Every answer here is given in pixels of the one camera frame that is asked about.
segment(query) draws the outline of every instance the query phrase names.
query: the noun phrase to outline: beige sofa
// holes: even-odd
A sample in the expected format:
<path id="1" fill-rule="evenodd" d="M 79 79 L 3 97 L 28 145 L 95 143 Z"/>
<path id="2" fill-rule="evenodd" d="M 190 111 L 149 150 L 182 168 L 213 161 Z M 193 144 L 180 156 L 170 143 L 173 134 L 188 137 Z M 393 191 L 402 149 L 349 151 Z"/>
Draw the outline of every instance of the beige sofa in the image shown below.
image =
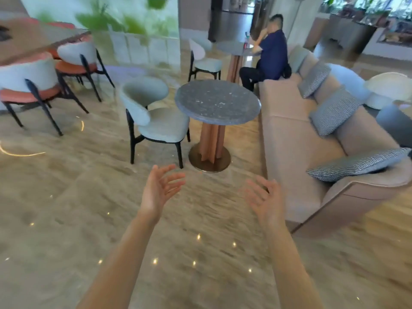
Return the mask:
<path id="1" fill-rule="evenodd" d="M 299 73 L 291 78 L 259 83 L 267 176 L 282 185 L 288 228 L 305 237 L 321 237 L 347 225 L 392 198 L 412 180 L 409 158 L 382 173 L 346 177 L 334 184 L 306 173 L 346 155 L 399 147 L 364 107 L 332 135 L 317 135 L 309 113 L 340 86 L 329 75 L 311 98 L 301 97 L 297 85 L 317 61 L 309 53 Z"/>

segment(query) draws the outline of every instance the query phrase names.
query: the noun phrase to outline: short black hair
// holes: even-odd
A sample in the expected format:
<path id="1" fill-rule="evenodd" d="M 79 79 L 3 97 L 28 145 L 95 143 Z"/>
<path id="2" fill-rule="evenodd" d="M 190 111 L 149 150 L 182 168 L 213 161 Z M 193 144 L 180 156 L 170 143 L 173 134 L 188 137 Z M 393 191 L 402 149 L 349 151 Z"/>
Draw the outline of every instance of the short black hair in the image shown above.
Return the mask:
<path id="1" fill-rule="evenodd" d="M 283 15 L 282 14 L 276 14 L 273 15 L 270 19 L 270 22 L 274 22 L 274 21 L 278 21 L 279 22 L 279 28 L 282 29 L 283 28 Z"/>

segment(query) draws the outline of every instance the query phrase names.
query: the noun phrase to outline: wooden table base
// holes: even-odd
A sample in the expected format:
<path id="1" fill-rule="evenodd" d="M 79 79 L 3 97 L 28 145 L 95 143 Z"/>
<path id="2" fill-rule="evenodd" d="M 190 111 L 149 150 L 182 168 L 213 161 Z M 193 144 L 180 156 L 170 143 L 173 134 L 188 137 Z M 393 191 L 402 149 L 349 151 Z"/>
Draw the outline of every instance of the wooden table base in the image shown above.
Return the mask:
<path id="1" fill-rule="evenodd" d="M 243 57 L 232 55 L 226 80 L 238 83 L 239 69 L 242 65 Z M 200 142 L 189 152 L 189 161 L 196 169 L 220 172 L 229 166 L 230 153 L 223 146 L 224 129 L 225 126 L 203 123 Z"/>

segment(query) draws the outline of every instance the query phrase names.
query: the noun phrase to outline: man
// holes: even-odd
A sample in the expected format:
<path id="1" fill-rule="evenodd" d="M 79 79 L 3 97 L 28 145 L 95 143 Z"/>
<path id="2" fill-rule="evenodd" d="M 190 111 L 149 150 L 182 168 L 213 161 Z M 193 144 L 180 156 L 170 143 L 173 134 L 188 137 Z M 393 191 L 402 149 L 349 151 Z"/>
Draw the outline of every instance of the man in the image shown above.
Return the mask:
<path id="1" fill-rule="evenodd" d="M 243 86 L 253 91 L 256 82 L 265 79 L 278 80 L 288 65 L 288 47 L 282 30 L 283 16 L 276 14 L 269 20 L 267 28 L 260 32 L 256 41 L 250 40 L 252 52 L 262 52 L 256 68 L 242 67 L 239 76 Z"/>
<path id="2" fill-rule="evenodd" d="M 102 264 L 77 309 L 127 309 L 146 246 L 166 202 L 186 183 L 175 165 L 153 166 L 136 218 Z M 266 236 L 282 309 L 322 309 L 322 302 L 286 228 L 285 205 L 276 181 L 256 176 L 246 182 L 245 200 L 256 213 Z"/>

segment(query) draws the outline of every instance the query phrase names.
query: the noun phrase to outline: throw pillow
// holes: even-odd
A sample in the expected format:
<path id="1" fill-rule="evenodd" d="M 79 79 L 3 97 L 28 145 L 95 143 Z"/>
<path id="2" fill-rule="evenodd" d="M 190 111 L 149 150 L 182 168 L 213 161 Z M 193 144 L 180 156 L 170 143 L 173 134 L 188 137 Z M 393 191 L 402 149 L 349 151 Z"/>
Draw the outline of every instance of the throw pillow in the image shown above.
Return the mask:
<path id="1" fill-rule="evenodd" d="M 306 78 L 297 86 L 303 98 L 310 97 L 326 79 L 330 73 L 330 67 L 325 63 L 318 61 L 309 71 Z"/>
<path id="2" fill-rule="evenodd" d="M 362 104 L 342 86 L 332 93 L 316 110 L 309 114 L 309 118 L 318 135 L 324 137 L 331 134 L 342 125 Z"/>
<path id="3" fill-rule="evenodd" d="M 300 66 L 308 55 L 309 50 L 297 45 L 291 51 L 289 56 L 289 64 L 291 65 L 292 72 L 298 72 Z"/>
<path id="4" fill-rule="evenodd" d="M 347 176 L 363 175 L 393 165 L 406 157 L 410 151 L 410 148 L 403 147 L 346 156 L 306 172 L 316 179 L 335 182 Z"/>

